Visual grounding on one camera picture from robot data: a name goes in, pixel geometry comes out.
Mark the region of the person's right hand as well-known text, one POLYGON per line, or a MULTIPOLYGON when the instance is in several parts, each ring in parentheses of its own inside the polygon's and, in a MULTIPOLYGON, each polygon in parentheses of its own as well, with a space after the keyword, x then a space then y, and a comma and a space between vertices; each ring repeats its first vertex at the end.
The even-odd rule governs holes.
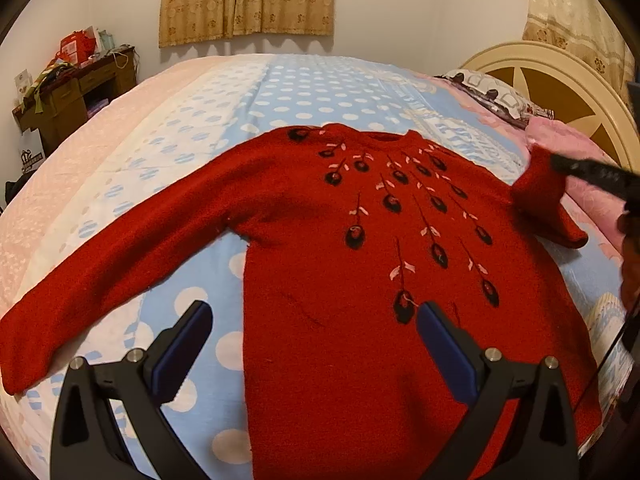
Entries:
POLYGON ((620 300, 625 309, 631 312, 639 298, 640 288, 639 218, 625 212, 618 218, 617 227, 624 236, 623 264, 620 267, 620 300))

